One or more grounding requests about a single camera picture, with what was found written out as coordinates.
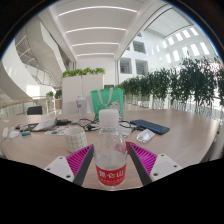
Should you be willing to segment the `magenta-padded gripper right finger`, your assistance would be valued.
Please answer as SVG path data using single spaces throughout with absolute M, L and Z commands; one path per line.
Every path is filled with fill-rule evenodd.
M 129 144 L 129 155 L 143 185 L 147 185 L 182 169 L 166 154 L 154 154 L 135 144 Z

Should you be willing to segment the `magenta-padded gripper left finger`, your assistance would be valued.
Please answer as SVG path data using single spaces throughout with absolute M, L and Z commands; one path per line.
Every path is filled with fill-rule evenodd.
M 57 157 L 44 170 L 81 186 L 93 158 L 93 152 L 93 145 L 86 146 L 67 157 Z

